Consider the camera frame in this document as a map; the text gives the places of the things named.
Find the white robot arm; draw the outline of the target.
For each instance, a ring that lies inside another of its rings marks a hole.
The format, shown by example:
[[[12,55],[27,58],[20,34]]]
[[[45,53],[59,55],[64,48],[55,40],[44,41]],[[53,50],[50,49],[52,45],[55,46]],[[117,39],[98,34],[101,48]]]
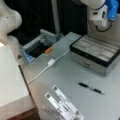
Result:
[[[96,27],[111,27],[117,17],[118,0],[80,0],[89,8],[89,19]]]

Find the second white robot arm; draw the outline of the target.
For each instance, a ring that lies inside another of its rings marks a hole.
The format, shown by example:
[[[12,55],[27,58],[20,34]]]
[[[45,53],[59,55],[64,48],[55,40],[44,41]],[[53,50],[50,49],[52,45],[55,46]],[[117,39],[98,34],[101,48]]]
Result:
[[[4,0],[0,0],[0,42],[11,47],[16,59],[22,55],[22,52],[18,39],[10,35],[10,32],[16,30],[21,24],[21,15],[11,9]]]

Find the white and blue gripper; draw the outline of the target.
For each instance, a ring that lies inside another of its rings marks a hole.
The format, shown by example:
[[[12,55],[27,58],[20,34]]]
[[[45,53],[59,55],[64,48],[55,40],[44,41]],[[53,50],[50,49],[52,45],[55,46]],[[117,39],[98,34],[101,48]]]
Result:
[[[117,17],[118,0],[89,0],[90,20],[98,27],[106,28]]]

